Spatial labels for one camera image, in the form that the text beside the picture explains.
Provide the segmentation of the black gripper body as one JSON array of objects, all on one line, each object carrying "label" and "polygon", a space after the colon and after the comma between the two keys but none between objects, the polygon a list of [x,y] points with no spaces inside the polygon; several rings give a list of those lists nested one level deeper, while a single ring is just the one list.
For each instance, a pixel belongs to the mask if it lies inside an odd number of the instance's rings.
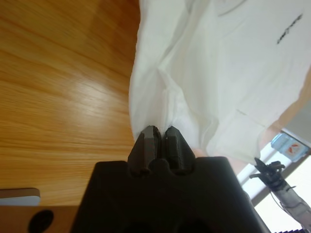
[{"label": "black gripper body", "polygon": [[285,166],[281,162],[263,164],[261,171],[261,181],[268,187],[278,187],[282,183],[282,170]]}]

